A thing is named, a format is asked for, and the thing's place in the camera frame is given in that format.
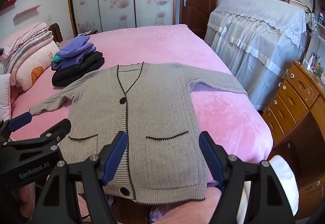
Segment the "person left hand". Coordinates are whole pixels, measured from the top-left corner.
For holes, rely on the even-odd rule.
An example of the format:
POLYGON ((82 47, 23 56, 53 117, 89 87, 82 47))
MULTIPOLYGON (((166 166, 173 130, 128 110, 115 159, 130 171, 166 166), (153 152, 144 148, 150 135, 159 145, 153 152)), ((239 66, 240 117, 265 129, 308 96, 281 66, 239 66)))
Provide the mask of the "person left hand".
POLYGON ((20 213, 26 218, 33 215, 35 204, 28 185, 12 191, 15 199, 18 201, 20 213))

